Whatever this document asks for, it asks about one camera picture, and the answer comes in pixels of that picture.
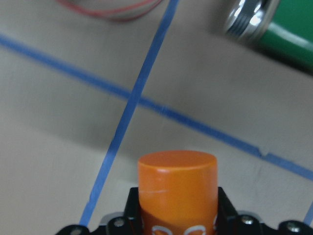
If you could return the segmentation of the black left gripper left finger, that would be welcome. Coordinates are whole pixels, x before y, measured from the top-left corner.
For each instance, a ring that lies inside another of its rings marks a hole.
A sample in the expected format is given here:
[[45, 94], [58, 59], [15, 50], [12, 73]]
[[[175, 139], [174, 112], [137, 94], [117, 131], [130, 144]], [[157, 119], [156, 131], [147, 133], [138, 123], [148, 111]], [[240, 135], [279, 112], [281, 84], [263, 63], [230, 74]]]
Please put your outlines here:
[[142, 219], [138, 188], [130, 188], [126, 206], [122, 213], [108, 214], [94, 231], [86, 226], [68, 225], [57, 232], [58, 235], [142, 235]]

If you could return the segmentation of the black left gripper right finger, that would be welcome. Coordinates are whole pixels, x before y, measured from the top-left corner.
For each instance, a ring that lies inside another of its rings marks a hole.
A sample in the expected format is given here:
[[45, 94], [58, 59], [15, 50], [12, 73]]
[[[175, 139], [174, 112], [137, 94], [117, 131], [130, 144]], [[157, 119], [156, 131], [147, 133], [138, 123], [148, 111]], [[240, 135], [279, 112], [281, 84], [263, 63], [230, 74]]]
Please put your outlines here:
[[287, 220], [279, 224], [277, 229], [271, 228], [257, 217], [238, 213], [222, 187], [218, 188], [218, 215], [216, 220], [218, 235], [313, 235], [309, 225]]

